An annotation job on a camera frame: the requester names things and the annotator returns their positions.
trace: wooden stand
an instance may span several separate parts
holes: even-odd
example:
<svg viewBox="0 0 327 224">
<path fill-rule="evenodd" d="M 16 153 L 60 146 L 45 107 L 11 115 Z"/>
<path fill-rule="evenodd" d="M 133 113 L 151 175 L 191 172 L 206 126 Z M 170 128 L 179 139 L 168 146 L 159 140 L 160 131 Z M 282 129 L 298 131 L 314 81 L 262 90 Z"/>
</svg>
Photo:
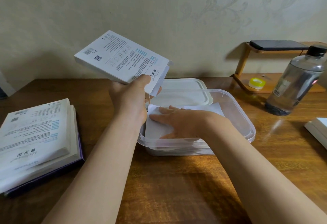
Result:
<svg viewBox="0 0 327 224">
<path fill-rule="evenodd" d="M 302 44 L 305 44 L 307 46 L 311 46 L 313 44 L 321 44 L 324 46 L 327 46 L 327 44 L 322 42 L 301 42 Z M 271 93 L 276 86 L 278 80 L 282 76 L 282 73 L 243 73 L 243 69 L 245 66 L 245 63 L 247 61 L 247 58 L 250 54 L 250 52 L 260 53 L 260 54 L 294 54 L 295 56 L 304 55 L 307 51 L 306 50 L 288 50 L 288 51 L 267 51 L 267 50 L 258 50 L 254 47 L 252 47 L 249 42 L 245 43 L 246 50 L 243 54 L 243 57 L 239 60 L 235 74 L 234 79 L 238 82 L 238 84 L 248 93 Z M 264 81 L 266 81 L 266 84 L 264 87 L 260 90 L 254 89 L 248 85 L 248 82 L 251 78 L 260 78 Z M 326 89 L 319 84 L 313 85 L 313 87 L 309 90 L 309 92 L 325 92 Z"/>
</svg>

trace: wooden desk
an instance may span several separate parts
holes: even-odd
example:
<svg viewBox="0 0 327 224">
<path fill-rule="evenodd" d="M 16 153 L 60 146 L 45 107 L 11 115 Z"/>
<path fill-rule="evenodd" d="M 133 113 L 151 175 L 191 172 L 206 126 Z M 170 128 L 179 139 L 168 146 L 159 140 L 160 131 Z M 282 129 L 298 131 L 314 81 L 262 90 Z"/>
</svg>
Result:
<svg viewBox="0 0 327 224">
<path fill-rule="evenodd" d="M 267 94 L 245 95 L 231 77 L 202 80 L 234 95 L 256 128 L 253 146 L 327 212 L 327 151 L 303 127 L 314 117 L 327 117 L 327 94 L 308 94 L 291 115 L 279 117 L 263 110 Z M 67 97 L 79 115 L 87 157 L 112 117 L 107 84 L 106 79 L 35 80 L 0 101 L 0 121 L 8 112 Z M 1 196 L 0 223 L 40 223 L 77 172 L 18 198 Z M 215 156 L 152 157 L 137 144 L 117 223 L 249 222 Z"/>
</svg>

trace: wallpaper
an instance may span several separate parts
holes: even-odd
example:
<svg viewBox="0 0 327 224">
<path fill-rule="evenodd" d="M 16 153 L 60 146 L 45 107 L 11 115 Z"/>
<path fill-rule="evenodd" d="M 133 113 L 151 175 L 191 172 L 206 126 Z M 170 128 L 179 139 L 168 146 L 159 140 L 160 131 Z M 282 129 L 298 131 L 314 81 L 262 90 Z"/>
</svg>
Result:
<svg viewBox="0 0 327 224">
<path fill-rule="evenodd" d="M 174 65 L 168 76 L 230 76 L 249 40 L 327 42 L 327 0 L 0 0 L 0 70 L 35 78 L 103 77 L 74 54 L 107 30 Z M 291 57 L 251 55 L 245 72 L 282 72 Z"/>
</svg>

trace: phone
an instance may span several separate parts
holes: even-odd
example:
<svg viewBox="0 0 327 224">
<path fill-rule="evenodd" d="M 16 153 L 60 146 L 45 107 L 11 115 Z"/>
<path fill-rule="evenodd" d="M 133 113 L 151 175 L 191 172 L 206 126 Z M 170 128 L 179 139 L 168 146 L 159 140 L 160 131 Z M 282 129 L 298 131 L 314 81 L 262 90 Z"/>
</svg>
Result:
<svg viewBox="0 0 327 224">
<path fill-rule="evenodd" d="M 258 50 L 308 50 L 308 46 L 293 40 L 252 40 L 250 45 Z"/>
</svg>

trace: hand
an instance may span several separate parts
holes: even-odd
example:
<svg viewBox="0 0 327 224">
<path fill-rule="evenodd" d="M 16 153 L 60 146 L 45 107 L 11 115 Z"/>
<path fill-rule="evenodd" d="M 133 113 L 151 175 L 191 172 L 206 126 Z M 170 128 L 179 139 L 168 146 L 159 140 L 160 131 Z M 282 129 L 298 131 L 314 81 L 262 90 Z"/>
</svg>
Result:
<svg viewBox="0 0 327 224">
<path fill-rule="evenodd" d="M 221 123 L 230 121 L 219 114 L 205 110 L 184 110 L 173 106 L 160 107 L 162 115 L 149 115 L 149 117 L 162 124 L 168 124 L 174 131 L 161 139 L 176 138 L 203 138 L 203 132 L 210 126 L 220 126 Z"/>
<path fill-rule="evenodd" d="M 125 114 L 134 118 L 141 125 L 145 123 L 147 111 L 145 108 L 144 87 L 150 83 L 149 75 L 141 75 L 128 85 L 110 81 L 109 95 L 115 108 L 115 114 Z"/>
</svg>

